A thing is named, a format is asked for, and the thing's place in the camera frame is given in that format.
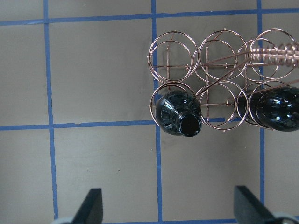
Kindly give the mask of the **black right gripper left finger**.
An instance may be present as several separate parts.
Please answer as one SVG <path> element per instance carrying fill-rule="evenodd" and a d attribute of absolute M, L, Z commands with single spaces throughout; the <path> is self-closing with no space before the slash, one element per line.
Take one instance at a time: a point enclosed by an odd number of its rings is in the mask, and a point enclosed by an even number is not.
<path fill-rule="evenodd" d="M 71 223 L 101 224 L 102 221 L 103 202 L 101 188 L 90 189 Z"/>

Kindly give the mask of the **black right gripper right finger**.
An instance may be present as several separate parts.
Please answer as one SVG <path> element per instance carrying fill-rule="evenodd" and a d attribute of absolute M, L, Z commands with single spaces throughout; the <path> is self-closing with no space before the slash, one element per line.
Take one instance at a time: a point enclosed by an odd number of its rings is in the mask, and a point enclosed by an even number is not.
<path fill-rule="evenodd" d="M 234 216 L 239 224 L 279 223 L 246 186 L 234 188 Z"/>

